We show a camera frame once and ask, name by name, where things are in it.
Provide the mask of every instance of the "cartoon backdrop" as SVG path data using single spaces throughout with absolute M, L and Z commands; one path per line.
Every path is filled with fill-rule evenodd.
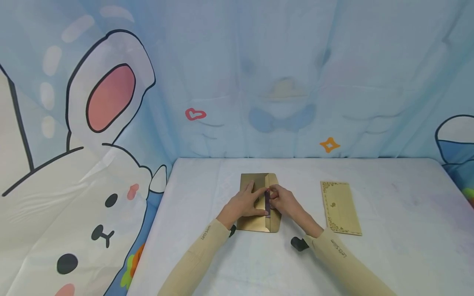
M 430 157 L 474 197 L 473 1 L 0 8 L 0 295 L 126 294 L 177 157 Z

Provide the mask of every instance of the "black clip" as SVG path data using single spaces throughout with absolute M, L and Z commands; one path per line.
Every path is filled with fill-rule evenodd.
M 308 244 L 304 241 L 304 239 L 299 239 L 296 236 L 292 238 L 292 246 L 298 251 L 301 252 L 309 248 Z
M 230 228 L 230 235 L 229 237 L 233 236 L 235 231 L 236 231 L 237 227 L 235 225 L 232 225 L 232 227 Z

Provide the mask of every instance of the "rabbit eye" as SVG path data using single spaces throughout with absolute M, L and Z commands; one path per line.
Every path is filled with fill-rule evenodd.
M 105 201 L 106 207 L 111 207 L 117 202 L 118 195 L 116 193 L 111 194 Z
M 59 257 L 56 269 L 60 274 L 68 274 L 77 267 L 77 257 L 73 254 L 64 254 Z

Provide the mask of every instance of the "blue bow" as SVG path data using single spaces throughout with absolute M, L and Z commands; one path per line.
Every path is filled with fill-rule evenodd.
M 316 106 L 311 104 L 287 118 L 279 119 L 262 109 L 254 108 L 250 110 L 248 119 L 250 125 L 261 133 L 271 133 L 278 128 L 296 133 L 314 120 L 315 112 Z

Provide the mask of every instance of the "rabbit mouth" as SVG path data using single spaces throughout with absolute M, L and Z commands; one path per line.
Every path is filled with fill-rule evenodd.
M 105 248 L 108 248 L 110 246 L 110 238 L 114 235 L 115 231 L 111 231 L 109 234 L 104 233 L 104 226 L 102 224 L 97 225 L 97 227 L 94 228 L 94 231 L 92 231 L 91 238 L 93 241 L 98 240 L 99 238 L 104 238 L 105 239 Z

